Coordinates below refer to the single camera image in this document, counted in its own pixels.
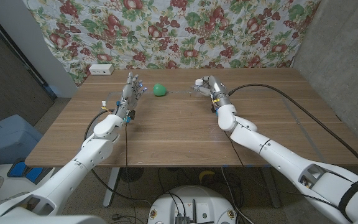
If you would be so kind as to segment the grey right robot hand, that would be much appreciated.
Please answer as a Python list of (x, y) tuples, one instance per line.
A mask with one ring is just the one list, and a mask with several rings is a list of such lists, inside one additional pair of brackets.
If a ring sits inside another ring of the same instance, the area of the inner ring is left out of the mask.
[(216, 110), (224, 105), (231, 104), (227, 88), (218, 78), (212, 75), (196, 79), (192, 89), (203, 96), (210, 96), (212, 105)]

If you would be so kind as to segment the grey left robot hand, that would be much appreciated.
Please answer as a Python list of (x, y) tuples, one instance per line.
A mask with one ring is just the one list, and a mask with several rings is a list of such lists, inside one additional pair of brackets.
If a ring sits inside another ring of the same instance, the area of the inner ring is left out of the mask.
[(115, 115), (126, 119), (129, 113), (135, 110), (139, 99), (146, 91), (147, 88), (143, 86), (142, 80), (139, 80), (139, 75), (129, 72)]

